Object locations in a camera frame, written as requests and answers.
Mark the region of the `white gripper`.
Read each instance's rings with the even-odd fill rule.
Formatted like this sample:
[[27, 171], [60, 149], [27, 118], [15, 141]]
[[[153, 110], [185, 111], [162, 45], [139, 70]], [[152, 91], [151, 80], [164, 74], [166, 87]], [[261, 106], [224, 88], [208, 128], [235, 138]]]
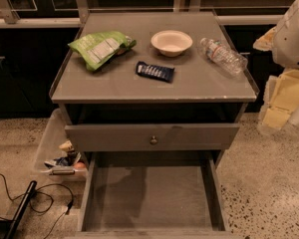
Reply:
[[299, 123], [299, 0], [284, 16], [258, 38], [253, 48], [271, 51], [273, 61], [286, 69], [279, 77], [270, 76], [265, 86], [259, 124], [266, 129], [281, 129], [288, 122]]

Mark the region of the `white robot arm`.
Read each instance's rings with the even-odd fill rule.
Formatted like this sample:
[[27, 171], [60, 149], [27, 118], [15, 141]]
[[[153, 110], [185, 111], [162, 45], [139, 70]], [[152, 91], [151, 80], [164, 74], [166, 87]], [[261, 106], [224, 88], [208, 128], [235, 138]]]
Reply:
[[280, 129], [299, 123], [299, 0], [295, 0], [277, 25], [257, 39], [253, 48], [271, 51], [273, 62], [284, 71], [266, 83], [260, 110], [262, 127]]

